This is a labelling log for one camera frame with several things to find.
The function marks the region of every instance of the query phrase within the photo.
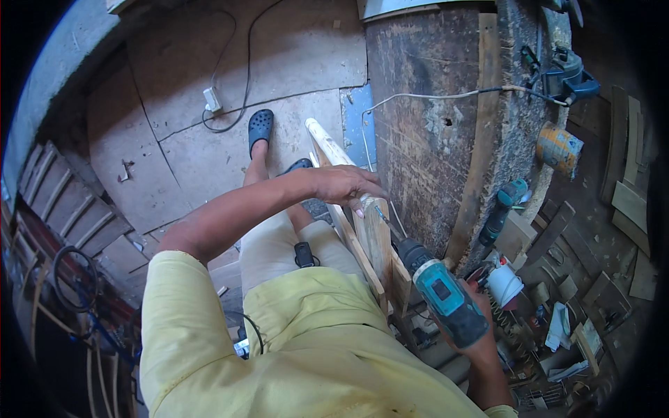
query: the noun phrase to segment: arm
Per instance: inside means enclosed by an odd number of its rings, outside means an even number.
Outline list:
[[[448,334],[441,329],[439,323],[436,321],[435,323],[440,327],[448,344],[456,352],[467,356],[471,362],[467,396],[469,396],[469,398],[483,411],[499,405],[509,405],[513,407],[511,391],[508,388],[502,365],[497,356],[497,345],[495,344],[495,338],[492,335],[490,301],[485,295],[476,293],[475,290],[472,289],[472,286],[476,287],[478,284],[474,282],[470,286],[464,281],[462,282],[462,287],[469,293],[473,301],[475,301],[479,309],[481,309],[483,315],[488,319],[488,322],[490,323],[490,330],[488,330],[488,333],[471,347],[460,350],[453,344],[448,337]]]
[[[229,191],[172,225],[159,251],[175,249],[203,265],[230,248],[251,228],[282,210],[312,197],[350,206],[362,214],[357,193],[386,197],[376,174],[355,166],[298,169],[274,179]]]

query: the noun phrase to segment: yellow shirt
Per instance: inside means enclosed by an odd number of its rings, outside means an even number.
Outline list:
[[[252,356],[235,355],[208,271],[179,251],[149,264],[140,384],[151,417],[485,417],[447,377],[407,351],[368,287],[304,268],[244,300]],[[516,417],[511,407],[489,417]]]

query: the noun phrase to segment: left hand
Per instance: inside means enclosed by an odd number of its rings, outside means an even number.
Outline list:
[[[308,175],[315,186],[317,199],[332,205],[349,206],[360,218],[363,217],[360,195],[369,193],[374,197],[389,198],[381,187],[379,176],[353,165],[308,169]]]

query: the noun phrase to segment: wooden frame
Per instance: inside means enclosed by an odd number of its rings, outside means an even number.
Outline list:
[[[315,119],[309,118],[304,124],[314,144],[316,167],[355,165]],[[388,204],[384,199],[370,195],[358,198],[363,204],[365,218],[353,216],[355,232],[338,205],[328,205],[332,222],[344,245],[358,261],[383,313],[387,316],[393,313],[392,301],[398,306],[400,317],[404,317],[411,293],[411,276],[391,247],[390,229],[376,210],[378,206],[387,217]]]

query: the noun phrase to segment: white container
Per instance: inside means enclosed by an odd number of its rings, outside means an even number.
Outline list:
[[[525,285],[509,268],[508,263],[496,268],[488,277],[488,289],[492,297],[503,308],[509,303]]]

